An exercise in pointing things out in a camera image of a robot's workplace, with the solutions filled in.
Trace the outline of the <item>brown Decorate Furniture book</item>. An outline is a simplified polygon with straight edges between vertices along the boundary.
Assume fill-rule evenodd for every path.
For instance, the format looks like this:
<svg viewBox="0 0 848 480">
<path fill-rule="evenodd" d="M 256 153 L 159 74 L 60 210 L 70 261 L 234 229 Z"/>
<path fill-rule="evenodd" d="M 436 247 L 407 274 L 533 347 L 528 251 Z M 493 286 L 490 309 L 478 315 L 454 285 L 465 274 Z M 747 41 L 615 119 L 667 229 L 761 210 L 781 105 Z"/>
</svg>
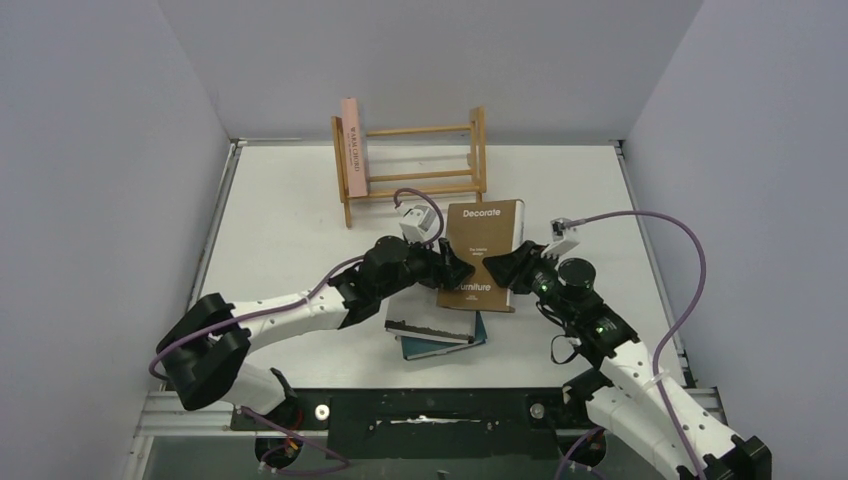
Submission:
<svg viewBox="0 0 848 480">
<path fill-rule="evenodd" d="M 455 310 L 512 313 L 512 292 L 500 287 L 483 265 L 490 256 L 509 254 L 524 240 L 525 203 L 521 199 L 453 203 L 446 238 L 457 257 L 475 273 L 455 290 L 441 290 L 437 305 Z"/>
</svg>

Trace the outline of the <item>grey white book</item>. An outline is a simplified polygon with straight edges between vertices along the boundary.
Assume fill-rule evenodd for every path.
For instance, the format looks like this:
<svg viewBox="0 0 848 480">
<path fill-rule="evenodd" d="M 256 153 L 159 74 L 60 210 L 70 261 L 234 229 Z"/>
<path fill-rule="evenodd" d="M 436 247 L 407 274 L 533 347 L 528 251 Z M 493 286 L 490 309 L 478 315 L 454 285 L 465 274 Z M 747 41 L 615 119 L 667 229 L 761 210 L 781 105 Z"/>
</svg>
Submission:
<svg viewBox="0 0 848 480">
<path fill-rule="evenodd" d="M 476 313 L 437 305 L 438 291 L 415 284 L 388 298 L 385 329 L 397 336 L 466 344 L 475 339 Z"/>
</svg>

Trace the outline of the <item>teal Humor book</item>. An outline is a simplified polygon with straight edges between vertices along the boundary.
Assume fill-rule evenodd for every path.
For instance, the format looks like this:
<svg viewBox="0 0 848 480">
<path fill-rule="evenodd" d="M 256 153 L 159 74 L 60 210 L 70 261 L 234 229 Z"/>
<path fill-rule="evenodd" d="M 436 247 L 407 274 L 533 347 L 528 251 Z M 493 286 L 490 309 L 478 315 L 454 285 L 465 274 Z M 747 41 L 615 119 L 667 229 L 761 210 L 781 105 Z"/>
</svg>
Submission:
<svg viewBox="0 0 848 480">
<path fill-rule="evenodd" d="M 441 342 L 407 336 L 397 336 L 396 339 L 400 342 L 403 359 L 406 361 L 412 361 L 445 355 L 483 345 L 487 342 L 488 335 L 482 313 L 476 312 L 474 339 L 468 343 Z"/>
</svg>

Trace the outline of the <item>pink Warm Chord book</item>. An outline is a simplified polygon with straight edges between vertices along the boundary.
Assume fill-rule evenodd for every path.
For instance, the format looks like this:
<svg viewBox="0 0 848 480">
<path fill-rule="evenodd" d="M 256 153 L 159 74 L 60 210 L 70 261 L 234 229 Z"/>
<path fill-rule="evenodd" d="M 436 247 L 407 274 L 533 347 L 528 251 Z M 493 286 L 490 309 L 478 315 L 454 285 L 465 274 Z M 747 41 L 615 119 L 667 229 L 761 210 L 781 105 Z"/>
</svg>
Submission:
<svg viewBox="0 0 848 480">
<path fill-rule="evenodd" d="M 349 195 L 353 198 L 366 197 L 369 193 L 366 135 L 361 113 L 355 97 L 346 97 L 341 101 L 346 179 Z"/>
</svg>

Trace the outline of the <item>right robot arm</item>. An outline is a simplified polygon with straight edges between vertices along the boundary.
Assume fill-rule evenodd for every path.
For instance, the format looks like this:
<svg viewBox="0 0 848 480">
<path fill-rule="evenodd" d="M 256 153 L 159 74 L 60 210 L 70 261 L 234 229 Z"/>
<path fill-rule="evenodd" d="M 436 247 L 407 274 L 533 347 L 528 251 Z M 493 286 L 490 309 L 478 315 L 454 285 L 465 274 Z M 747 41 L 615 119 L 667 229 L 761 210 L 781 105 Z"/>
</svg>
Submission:
<svg viewBox="0 0 848 480">
<path fill-rule="evenodd" d="M 483 265 L 499 286 L 535 295 L 589 362 L 563 386 L 566 420 L 611 432 L 666 479 L 771 478 L 772 454 L 758 437 L 742 438 L 653 369 L 646 344 L 595 292 L 595 267 L 581 258 L 557 261 L 544 249 L 526 241 Z"/>
</svg>

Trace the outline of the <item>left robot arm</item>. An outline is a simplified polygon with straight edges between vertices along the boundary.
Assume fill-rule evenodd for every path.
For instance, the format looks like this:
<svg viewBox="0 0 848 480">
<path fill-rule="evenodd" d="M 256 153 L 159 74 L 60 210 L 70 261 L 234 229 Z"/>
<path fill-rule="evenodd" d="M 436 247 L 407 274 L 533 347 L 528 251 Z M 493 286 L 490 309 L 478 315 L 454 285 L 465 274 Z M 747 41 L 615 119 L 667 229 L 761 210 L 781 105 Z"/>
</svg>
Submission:
<svg viewBox="0 0 848 480">
<path fill-rule="evenodd" d="M 415 285 L 455 290 L 474 271 L 445 238 L 426 245 L 384 236 L 308 290 L 248 302 L 203 296 L 160 340 L 149 371 L 172 384 L 187 411 L 224 401 L 267 414 L 294 392 L 279 370 L 250 364 L 252 353 L 357 325 L 376 315 L 383 300 Z"/>
</svg>

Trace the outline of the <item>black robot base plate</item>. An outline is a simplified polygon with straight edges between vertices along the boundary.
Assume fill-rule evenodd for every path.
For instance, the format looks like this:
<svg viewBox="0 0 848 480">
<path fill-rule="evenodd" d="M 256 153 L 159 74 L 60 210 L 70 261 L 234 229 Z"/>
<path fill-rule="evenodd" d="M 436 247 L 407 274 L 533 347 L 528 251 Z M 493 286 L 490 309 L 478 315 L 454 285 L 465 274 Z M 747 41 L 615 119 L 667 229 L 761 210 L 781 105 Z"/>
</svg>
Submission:
<svg viewBox="0 0 848 480">
<path fill-rule="evenodd" d="M 230 425 L 256 434 L 262 472 L 290 478 L 359 460 L 553 460 L 591 426 L 557 387 L 302 389 L 265 415 L 235 407 Z"/>
</svg>

